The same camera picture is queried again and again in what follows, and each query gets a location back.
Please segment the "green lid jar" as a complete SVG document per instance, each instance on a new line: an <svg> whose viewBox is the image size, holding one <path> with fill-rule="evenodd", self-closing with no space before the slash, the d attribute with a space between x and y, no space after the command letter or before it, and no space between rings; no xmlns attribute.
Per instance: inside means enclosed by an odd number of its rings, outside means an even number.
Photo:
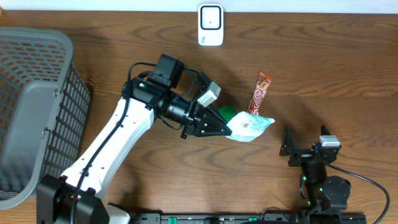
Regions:
<svg viewBox="0 0 398 224"><path fill-rule="evenodd" d="M236 109L232 106L222 106L218 110L218 112L226 120L227 123L230 122L238 114Z"/></svg>

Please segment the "light green tissue pack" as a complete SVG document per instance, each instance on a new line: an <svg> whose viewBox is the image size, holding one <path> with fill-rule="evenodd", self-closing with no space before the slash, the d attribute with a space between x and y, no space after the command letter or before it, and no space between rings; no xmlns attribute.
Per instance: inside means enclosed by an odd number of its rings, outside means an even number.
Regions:
<svg viewBox="0 0 398 224"><path fill-rule="evenodd" d="M242 111L227 123L227 127L232 131L232 134L227 136L227 138L239 142L251 142L274 122L273 118Z"/></svg>

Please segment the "red chocolate bar wrapper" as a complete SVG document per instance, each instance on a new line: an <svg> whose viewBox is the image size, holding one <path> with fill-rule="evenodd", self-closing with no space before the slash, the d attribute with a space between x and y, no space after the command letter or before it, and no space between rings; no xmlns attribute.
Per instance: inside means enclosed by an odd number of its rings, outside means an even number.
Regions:
<svg viewBox="0 0 398 224"><path fill-rule="evenodd" d="M266 75L263 71L259 72L257 77L257 82L254 87L254 93L252 94L252 98L248 106L247 110L248 113L255 115L259 114L262 101L265 98L272 82L273 82L272 76Z"/></svg>

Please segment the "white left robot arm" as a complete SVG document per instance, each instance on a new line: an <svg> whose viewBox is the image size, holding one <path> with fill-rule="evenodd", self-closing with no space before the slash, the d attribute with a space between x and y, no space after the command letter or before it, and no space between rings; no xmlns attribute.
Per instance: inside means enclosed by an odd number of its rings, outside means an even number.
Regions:
<svg viewBox="0 0 398 224"><path fill-rule="evenodd" d="M155 121L181 137L229 136L226 120L213 107L220 87L204 73L169 55L148 71L129 75L106 126L60 177L37 186L38 223L131 223L132 213L105 203L112 179L129 151Z"/></svg>

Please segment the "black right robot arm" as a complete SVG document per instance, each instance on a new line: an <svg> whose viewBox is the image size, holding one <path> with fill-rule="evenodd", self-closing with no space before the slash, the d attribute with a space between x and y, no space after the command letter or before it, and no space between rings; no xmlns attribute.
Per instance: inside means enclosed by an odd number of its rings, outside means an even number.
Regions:
<svg viewBox="0 0 398 224"><path fill-rule="evenodd" d="M290 167L302 169L299 189L301 197L308 200L308 208L300 212L302 223L342 222L351 183L326 172L326 166L336 160L340 149L340 141L325 126L321 126L321 136L310 149L297 149L290 129L284 129L279 155L289 158Z"/></svg>

